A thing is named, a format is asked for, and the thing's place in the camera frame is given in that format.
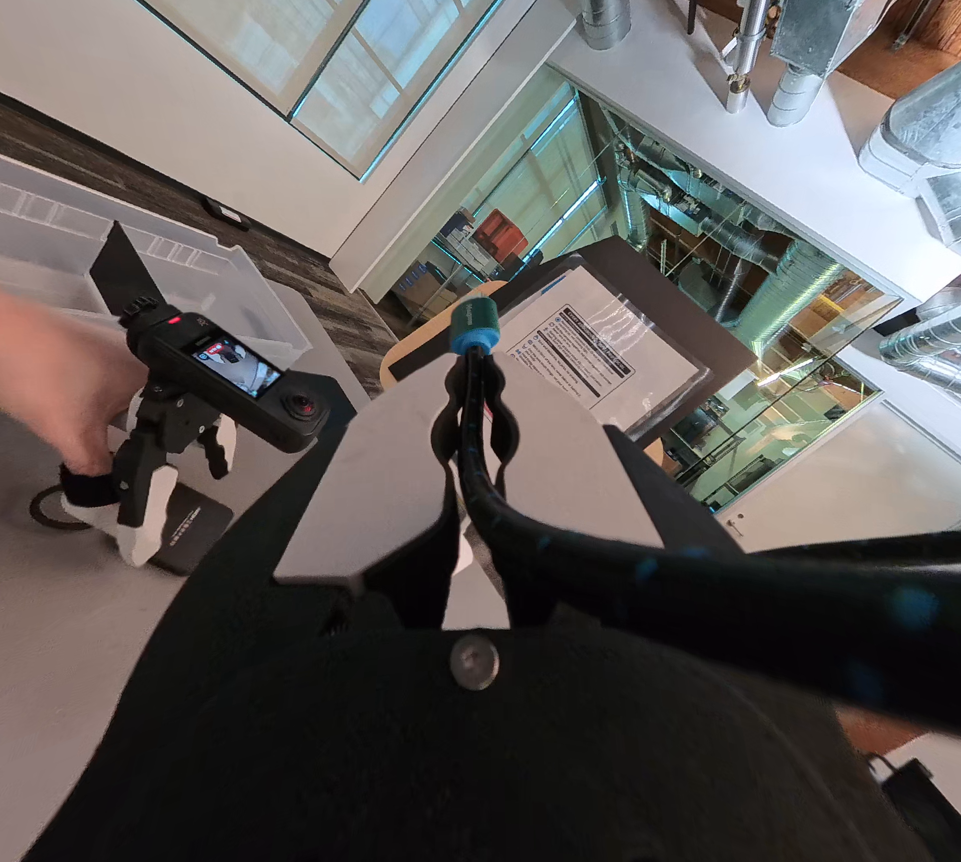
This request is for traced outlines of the black bag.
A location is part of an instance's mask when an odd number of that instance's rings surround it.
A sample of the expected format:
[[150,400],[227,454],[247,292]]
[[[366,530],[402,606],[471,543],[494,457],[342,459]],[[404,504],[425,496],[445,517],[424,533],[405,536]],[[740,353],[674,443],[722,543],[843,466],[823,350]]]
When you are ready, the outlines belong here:
[[918,761],[895,766],[870,752],[866,764],[883,795],[928,848],[933,861],[959,861],[959,812],[935,786],[932,774]]

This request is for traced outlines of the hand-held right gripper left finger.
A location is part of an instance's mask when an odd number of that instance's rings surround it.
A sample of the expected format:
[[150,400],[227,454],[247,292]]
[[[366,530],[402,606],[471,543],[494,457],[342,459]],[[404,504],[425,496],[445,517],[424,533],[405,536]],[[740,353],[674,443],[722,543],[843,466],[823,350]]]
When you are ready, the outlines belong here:
[[404,626],[442,626],[461,553],[449,467],[455,367],[457,360],[432,361],[346,426],[275,583],[382,595]]

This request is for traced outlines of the white wrapped duct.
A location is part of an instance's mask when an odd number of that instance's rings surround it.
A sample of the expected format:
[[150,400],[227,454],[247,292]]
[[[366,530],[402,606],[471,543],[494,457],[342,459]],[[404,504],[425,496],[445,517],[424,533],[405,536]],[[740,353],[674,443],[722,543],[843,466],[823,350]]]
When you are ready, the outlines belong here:
[[859,149],[859,168],[918,199],[959,254],[959,63],[895,101]]

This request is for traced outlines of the person's left hand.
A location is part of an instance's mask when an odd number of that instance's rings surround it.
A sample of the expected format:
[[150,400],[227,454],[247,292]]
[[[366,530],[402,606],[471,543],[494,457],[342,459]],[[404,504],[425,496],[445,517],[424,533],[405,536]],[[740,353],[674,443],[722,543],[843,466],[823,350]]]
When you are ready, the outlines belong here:
[[1,411],[70,473],[110,474],[107,430],[146,381],[120,330],[1,294]]

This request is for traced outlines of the silver pipe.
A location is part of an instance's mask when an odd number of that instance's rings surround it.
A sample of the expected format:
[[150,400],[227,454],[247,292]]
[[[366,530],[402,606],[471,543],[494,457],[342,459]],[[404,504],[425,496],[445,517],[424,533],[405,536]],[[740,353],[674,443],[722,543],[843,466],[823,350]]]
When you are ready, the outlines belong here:
[[747,0],[737,28],[736,45],[730,53],[732,72],[727,78],[726,112],[736,115],[746,106],[750,75],[757,60],[766,32],[766,16],[773,0]]

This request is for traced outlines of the red box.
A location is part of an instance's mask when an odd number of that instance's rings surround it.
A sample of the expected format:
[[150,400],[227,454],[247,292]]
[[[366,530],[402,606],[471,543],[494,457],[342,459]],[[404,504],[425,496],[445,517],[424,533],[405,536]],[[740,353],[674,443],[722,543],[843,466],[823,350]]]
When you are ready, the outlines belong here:
[[472,242],[497,264],[522,258],[528,247],[521,229],[497,208],[474,229]]

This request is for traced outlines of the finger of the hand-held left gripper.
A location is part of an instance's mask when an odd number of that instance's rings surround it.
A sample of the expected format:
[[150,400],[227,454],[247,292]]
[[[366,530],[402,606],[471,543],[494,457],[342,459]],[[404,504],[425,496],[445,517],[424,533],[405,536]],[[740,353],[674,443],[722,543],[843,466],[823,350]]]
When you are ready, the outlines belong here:
[[225,479],[233,469],[236,449],[236,426],[233,420],[216,420],[203,427],[197,436],[197,446],[213,480]]
[[116,546],[126,566],[140,569],[162,549],[162,530],[176,483],[177,469],[164,464],[152,473],[141,510],[117,509]]

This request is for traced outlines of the black port hub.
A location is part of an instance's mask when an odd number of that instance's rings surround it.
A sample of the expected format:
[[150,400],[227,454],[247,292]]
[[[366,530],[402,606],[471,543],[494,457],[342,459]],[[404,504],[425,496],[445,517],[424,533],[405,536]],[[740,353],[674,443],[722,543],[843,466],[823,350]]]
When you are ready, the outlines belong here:
[[149,566],[177,577],[190,576],[220,540],[233,520],[233,510],[212,497],[176,484],[160,533],[162,546]]

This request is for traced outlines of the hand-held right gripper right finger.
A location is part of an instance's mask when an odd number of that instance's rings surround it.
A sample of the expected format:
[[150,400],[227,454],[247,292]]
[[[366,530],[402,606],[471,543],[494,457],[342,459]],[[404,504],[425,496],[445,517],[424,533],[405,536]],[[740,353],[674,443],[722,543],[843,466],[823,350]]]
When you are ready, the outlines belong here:
[[561,605],[627,625],[664,554],[616,450],[634,444],[511,358],[479,358],[479,536],[510,626],[545,626]]

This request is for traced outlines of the laminated instruction sheet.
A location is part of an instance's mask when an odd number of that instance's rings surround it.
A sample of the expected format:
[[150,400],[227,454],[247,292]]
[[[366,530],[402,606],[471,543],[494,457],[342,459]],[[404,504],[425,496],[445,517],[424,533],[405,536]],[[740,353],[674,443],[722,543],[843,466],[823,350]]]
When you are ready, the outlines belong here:
[[581,255],[564,261],[500,320],[495,351],[633,440],[646,437],[712,376]]

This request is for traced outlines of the black board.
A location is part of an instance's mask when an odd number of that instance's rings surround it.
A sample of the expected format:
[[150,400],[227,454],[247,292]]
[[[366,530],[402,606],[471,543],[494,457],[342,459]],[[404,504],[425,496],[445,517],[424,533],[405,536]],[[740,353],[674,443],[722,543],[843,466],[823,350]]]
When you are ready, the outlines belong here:
[[663,437],[681,418],[754,363],[754,355],[747,347],[661,275],[644,254],[618,237],[608,237],[575,252],[525,268],[494,292],[498,313],[510,311],[535,290],[545,288],[561,274],[568,257],[574,255],[581,257],[600,281],[623,295],[659,330],[666,331],[666,335],[677,343],[686,355],[691,355],[710,371],[710,376],[696,386],[671,414],[663,417],[641,436],[631,437],[641,449]]

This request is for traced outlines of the small black device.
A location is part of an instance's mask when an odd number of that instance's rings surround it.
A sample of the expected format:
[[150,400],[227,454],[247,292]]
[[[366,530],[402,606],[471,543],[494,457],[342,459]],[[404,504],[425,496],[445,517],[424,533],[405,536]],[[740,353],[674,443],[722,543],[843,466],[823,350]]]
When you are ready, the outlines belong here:
[[212,217],[222,221],[226,225],[230,225],[239,231],[249,232],[252,229],[250,219],[237,212],[236,209],[227,208],[219,201],[212,199],[210,197],[200,197],[200,205]]

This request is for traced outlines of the tan wooden panel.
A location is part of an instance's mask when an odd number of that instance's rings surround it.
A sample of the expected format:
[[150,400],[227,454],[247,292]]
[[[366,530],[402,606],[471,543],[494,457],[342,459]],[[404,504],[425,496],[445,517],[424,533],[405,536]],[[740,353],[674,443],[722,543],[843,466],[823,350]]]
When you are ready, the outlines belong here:
[[459,304],[467,301],[468,298],[475,298],[475,297],[490,297],[498,290],[504,288],[508,282],[504,280],[492,280],[488,282],[482,282],[474,290],[468,291],[468,294],[459,300],[457,300],[454,304],[451,304],[447,310],[439,313],[438,315],[432,317],[426,324],[421,325],[412,334],[405,337],[404,340],[398,341],[382,358],[381,367],[379,367],[379,384],[382,391],[388,391],[394,386],[398,384],[396,377],[392,374],[392,365],[401,361],[402,358],[408,357],[414,351],[419,350],[422,345],[425,345],[429,340],[438,337],[438,335],[445,335],[448,333],[448,327],[451,323],[451,313],[454,308],[457,308]]

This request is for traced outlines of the clear plastic bin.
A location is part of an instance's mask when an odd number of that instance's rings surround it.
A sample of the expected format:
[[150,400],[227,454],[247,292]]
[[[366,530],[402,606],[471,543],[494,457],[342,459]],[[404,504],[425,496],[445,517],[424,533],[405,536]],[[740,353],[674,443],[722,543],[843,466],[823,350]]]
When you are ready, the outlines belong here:
[[1,290],[87,321],[111,317],[90,268],[114,222],[164,300],[202,313],[280,368],[310,341],[242,248],[1,158]]

